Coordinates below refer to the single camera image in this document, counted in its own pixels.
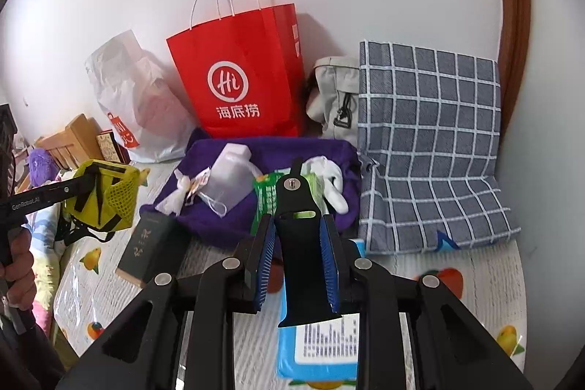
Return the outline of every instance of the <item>white chinese characters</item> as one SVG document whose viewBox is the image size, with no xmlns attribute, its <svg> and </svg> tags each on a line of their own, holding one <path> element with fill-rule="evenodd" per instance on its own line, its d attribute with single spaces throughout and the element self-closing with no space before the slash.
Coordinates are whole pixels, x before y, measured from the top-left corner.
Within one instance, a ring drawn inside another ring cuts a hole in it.
<svg viewBox="0 0 585 390">
<path fill-rule="evenodd" d="M 258 105 L 218 106 L 215 109 L 220 119 L 260 117 Z"/>
</svg>

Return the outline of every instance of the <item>gray plaid cushion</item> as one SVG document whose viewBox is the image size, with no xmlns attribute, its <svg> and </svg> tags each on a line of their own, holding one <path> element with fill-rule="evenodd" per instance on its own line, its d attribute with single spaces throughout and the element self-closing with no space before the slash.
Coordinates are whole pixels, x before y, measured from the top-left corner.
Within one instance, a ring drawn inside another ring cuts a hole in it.
<svg viewBox="0 0 585 390">
<path fill-rule="evenodd" d="M 360 235 L 368 252 L 470 248 L 520 231 L 493 177 L 497 64 L 364 41 L 360 65 Z"/>
</svg>

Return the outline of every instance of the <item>bed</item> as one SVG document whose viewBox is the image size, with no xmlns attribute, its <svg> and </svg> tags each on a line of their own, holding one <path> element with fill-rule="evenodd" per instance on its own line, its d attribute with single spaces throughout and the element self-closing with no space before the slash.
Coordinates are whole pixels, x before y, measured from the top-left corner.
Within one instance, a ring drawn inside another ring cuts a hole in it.
<svg viewBox="0 0 585 390">
<path fill-rule="evenodd" d="M 88 159 L 102 159 L 95 136 L 99 128 L 93 119 L 80 114 L 63 130 L 48 137 L 41 137 L 35 143 L 37 148 L 49 151 L 60 168 L 75 169 Z M 16 192 L 30 188 L 30 177 L 27 174 L 20 182 Z M 30 250 L 34 257 L 33 272 L 37 294 L 33 303 L 33 314 L 37 324 L 51 338 L 53 344 L 65 362 L 70 359 L 68 346 L 60 342 L 58 327 L 53 324 L 53 302 L 61 276 L 59 259 L 64 245 L 54 244 L 54 231 L 60 214 L 58 204 L 30 214 L 28 227 L 33 234 Z"/>
<path fill-rule="evenodd" d="M 148 166 L 148 187 L 141 187 L 134 224 L 138 220 L 139 206 L 151 203 L 159 194 L 178 161 Z M 116 232 L 109 243 L 100 244 L 84 238 L 73 244 L 62 261 L 63 273 L 54 304 L 54 315 L 72 348 L 78 355 L 91 345 L 100 329 L 109 325 L 118 313 L 139 293 L 140 289 L 116 275 L 117 264 L 130 239 L 131 231 Z M 99 274 L 87 270 L 81 262 L 84 257 L 100 248 Z M 228 251 L 206 246 L 193 238 L 178 276 L 203 272 L 217 261 L 230 256 Z M 520 338 L 518 349 L 526 346 L 526 298 L 524 278 L 518 247 L 515 240 L 493 247 L 469 251 L 426 253 L 376 257 L 375 261 L 390 272 L 415 278 L 430 269 L 457 269 L 463 276 L 461 300 L 494 336 L 505 326 L 513 326 Z M 256 316 L 236 314 L 234 324 L 235 348 L 248 352 L 235 352 L 236 388 L 255 390 L 265 388 L 284 390 L 290 380 L 278 378 L 275 372 L 278 345 L 277 325 L 280 321 L 280 294 L 268 295 L 263 310 Z M 408 388 L 414 389 L 410 345 L 403 316 L 403 335 L 407 362 Z M 524 367 L 523 351 L 516 351 L 514 362 Z M 185 355 L 181 357 L 185 366 Z M 180 367 L 179 379 L 184 372 Z"/>
</svg>

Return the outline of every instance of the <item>finger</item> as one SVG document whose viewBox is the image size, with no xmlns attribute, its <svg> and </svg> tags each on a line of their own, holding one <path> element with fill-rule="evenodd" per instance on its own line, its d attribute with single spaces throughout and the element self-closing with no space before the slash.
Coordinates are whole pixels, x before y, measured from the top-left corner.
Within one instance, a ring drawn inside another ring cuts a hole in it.
<svg viewBox="0 0 585 390">
<path fill-rule="evenodd" d="M 18 255 L 22 255 L 26 253 L 30 249 L 30 231 L 27 228 L 22 228 L 22 231 L 19 233 L 18 237 L 12 240 L 10 244 L 10 251 L 12 252 L 13 257 L 17 257 Z"/>
<path fill-rule="evenodd" d="M 30 270 L 25 276 L 15 281 L 8 290 L 8 302 L 13 306 L 18 306 L 24 295 L 34 286 L 34 273 Z"/>
<path fill-rule="evenodd" d="M 32 272 L 33 262 L 33 254 L 30 251 L 18 255 L 14 260 L 14 263 L 6 267 L 6 280 L 17 281 L 23 278 L 27 273 Z"/>
<path fill-rule="evenodd" d="M 30 309 L 31 307 L 33 307 L 33 301 L 34 301 L 35 296 L 36 296 L 36 285 L 33 282 L 32 287 L 26 293 L 24 293 L 24 295 L 22 296 L 22 299 L 20 300 L 20 304 L 18 305 L 20 310 L 26 311 L 27 309 Z"/>
</svg>

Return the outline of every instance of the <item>barcode label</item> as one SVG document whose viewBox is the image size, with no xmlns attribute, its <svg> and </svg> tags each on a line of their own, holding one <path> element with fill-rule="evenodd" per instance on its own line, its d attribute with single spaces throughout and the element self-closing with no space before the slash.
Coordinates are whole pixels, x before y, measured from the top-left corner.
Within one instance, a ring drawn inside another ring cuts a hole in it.
<svg viewBox="0 0 585 390">
<path fill-rule="evenodd" d="M 294 360 L 297 364 L 357 364 L 360 315 L 297 326 Z"/>
</svg>

